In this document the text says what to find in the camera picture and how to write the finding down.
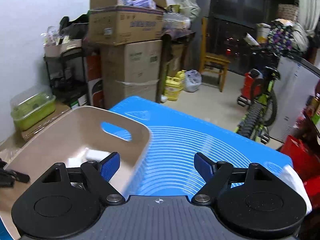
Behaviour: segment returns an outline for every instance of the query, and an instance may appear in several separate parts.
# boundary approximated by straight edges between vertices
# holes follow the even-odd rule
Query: white plastic bag
[[[196,92],[201,82],[201,74],[196,70],[189,70],[186,72],[184,90],[187,92]]]
[[[303,182],[295,170],[290,165],[284,166],[279,175],[279,179],[281,179],[303,198],[307,206],[306,215],[308,215],[312,211],[312,205],[304,188]]]
[[[15,158],[19,150],[20,149],[16,147],[6,148],[0,152],[0,159],[9,164]]]
[[[200,7],[196,3],[192,3],[190,0],[182,0],[180,4],[180,12],[188,17],[193,22],[200,14]]]

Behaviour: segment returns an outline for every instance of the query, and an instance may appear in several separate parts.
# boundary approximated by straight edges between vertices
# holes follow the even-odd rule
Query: crosshair marking
[[[156,199],[155,200],[158,204],[160,204],[160,203],[162,203],[163,201],[165,201],[165,200],[163,200],[163,199],[161,199],[161,198],[158,198],[158,199]]]

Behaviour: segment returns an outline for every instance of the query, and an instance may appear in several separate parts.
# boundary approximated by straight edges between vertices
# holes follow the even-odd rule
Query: white wall
[[[37,83],[47,83],[41,33],[87,13],[89,0],[0,0],[0,142],[14,133],[10,99]]]

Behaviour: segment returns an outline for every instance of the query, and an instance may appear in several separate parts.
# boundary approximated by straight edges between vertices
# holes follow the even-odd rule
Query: red bag
[[[289,135],[281,148],[281,152],[292,159],[293,169],[302,181],[320,175],[320,160],[301,140]]]
[[[320,175],[311,179],[308,179],[303,183],[304,188],[310,199],[312,209],[320,207]]]

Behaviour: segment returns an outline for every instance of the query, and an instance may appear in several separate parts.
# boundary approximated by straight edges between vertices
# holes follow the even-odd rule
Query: blue gripper pad
[[[214,162],[206,157],[206,159],[202,158],[200,155],[195,154],[194,158],[194,166],[198,171],[200,176],[207,183],[210,179],[213,178],[213,167]]]
[[[120,156],[119,153],[113,152],[108,157],[103,159],[101,162],[101,176],[106,180],[109,181],[116,173],[116,171],[120,167]]]

